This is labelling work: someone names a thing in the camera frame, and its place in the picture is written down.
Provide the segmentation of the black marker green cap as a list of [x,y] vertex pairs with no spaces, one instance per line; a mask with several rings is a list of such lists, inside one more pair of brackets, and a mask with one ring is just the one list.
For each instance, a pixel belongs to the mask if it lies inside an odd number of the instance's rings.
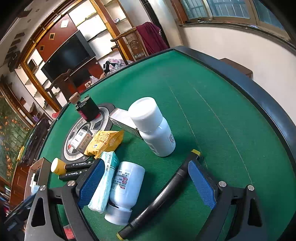
[[59,175],[59,180],[61,181],[77,180],[80,175],[85,174],[87,171],[88,169],[82,169],[82,170],[68,172],[68,173]]

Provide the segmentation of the white bottle blue label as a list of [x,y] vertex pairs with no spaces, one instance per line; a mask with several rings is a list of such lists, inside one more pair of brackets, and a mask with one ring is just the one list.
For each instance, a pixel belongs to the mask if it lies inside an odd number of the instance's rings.
[[105,219],[115,225],[127,225],[132,208],[135,206],[145,168],[132,162],[123,161],[119,164],[112,182]]

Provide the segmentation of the long white medicine box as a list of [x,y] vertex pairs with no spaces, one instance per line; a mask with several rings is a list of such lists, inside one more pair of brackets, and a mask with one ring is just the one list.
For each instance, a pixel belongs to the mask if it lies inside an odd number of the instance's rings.
[[130,118],[127,110],[124,110],[124,109],[121,109],[121,108],[116,108],[109,115],[109,119],[117,127],[119,127],[121,129],[125,130],[126,132],[128,132],[128,133],[142,139],[136,125],[134,124],[134,122]]

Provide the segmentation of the yellow round tin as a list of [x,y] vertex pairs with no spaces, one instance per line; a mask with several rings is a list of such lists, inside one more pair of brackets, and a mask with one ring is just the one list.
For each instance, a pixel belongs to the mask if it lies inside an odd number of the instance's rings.
[[57,175],[63,175],[66,173],[66,163],[60,160],[59,158],[55,158],[51,164],[51,172]]

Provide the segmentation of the flower wall painting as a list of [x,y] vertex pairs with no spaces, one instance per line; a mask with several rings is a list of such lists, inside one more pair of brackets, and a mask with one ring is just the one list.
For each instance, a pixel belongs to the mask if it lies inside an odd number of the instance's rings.
[[1,177],[9,183],[17,165],[17,157],[30,129],[22,122],[3,95],[0,98],[0,169]]

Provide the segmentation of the white pill bottle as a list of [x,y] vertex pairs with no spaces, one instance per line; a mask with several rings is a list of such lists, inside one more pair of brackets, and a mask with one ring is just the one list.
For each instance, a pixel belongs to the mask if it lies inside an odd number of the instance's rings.
[[136,100],[128,108],[128,114],[142,139],[157,156],[166,157],[175,150],[176,141],[171,128],[154,98]]

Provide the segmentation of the black marker yellow cap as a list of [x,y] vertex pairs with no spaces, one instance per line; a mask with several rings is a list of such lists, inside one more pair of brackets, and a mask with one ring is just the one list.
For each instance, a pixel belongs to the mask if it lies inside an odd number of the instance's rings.
[[160,211],[161,207],[164,206],[169,200],[171,200],[178,190],[180,190],[184,181],[188,176],[188,164],[190,161],[198,161],[201,157],[201,152],[192,149],[189,156],[187,156],[184,162],[179,166],[174,175],[165,184],[162,190],[158,193],[155,199],[141,212],[136,218],[128,223],[123,229],[117,234],[119,240],[126,240],[132,236],[139,228],[144,226],[156,214]]

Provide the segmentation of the small grey carton box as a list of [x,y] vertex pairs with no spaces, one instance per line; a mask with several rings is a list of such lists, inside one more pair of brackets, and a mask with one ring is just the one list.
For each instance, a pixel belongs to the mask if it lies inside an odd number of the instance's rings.
[[88,144],[92,140],[92,136],[86,130],[79,130],[70,145],[81,153],[84,153]]

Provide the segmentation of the maroon cloth on chair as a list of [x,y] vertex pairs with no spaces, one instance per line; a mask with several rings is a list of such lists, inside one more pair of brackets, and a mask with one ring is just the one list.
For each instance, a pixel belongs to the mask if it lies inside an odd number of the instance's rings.
[[161,29],[151,22],[136,27],[149,55],[168,49],[162,38]]

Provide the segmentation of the dark side table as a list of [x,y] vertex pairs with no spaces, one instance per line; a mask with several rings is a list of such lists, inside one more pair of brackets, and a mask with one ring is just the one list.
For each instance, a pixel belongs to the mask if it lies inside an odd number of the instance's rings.
[[31,166],[35,161],[37,161],[37,157],[39,156],[49,128],[49,120],[46,117],[42,117],[31,131],[29,138],[25,143],[24,151],[21,157],[22,163],[25,163],[27,166]]

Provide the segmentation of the brown wooden stool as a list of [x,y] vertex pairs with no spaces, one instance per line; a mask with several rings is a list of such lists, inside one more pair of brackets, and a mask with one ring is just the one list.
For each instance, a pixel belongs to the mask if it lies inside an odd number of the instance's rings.
[[232,66],[233,68],[237,69],[238,71],[240,71],[241,73],[245,74],[247,77],[249,77],[250,79],[253,79],[253,71],[246,68],[245,66],[236,63],[228,58],[222,58],[220,59],[220,61]]

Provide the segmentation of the cardboard tray box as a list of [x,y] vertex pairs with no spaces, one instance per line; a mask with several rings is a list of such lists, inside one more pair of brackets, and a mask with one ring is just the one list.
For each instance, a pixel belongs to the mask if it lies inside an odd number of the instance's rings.
[[51,163],[46,158],[41,158],[30,166],[23,199],[32,195],[32,191],[36,185],[47,185],[50,168]]

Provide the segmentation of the pile of clothes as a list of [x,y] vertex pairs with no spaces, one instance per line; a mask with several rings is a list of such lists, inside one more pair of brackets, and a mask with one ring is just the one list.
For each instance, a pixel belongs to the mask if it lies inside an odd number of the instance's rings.
[[103,65],[103,71],[105,75],[110,75],[126,65],[127,64],[122,59],[108,59]]

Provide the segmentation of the round table centre console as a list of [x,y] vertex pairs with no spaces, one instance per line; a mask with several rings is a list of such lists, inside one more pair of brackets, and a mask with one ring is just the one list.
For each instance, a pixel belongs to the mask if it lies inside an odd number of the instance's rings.
[[109,114],[115,110],[110,103],[99,104],[99,115],[92,121],[87,122],[80,118],[71,128],[63,145],[61,160],[67,164],[86,161],[90,156],[84,155],[84,151],[91,139],[98,131],[109,131],[112,128],[112,121]]

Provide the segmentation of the yellow snack packet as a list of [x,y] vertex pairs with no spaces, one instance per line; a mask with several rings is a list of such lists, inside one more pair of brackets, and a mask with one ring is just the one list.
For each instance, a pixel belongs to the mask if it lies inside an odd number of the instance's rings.
[[100,158],[103,152],[115,151],[123,141],[124,130],[98,131],[87,145],[84,155]]

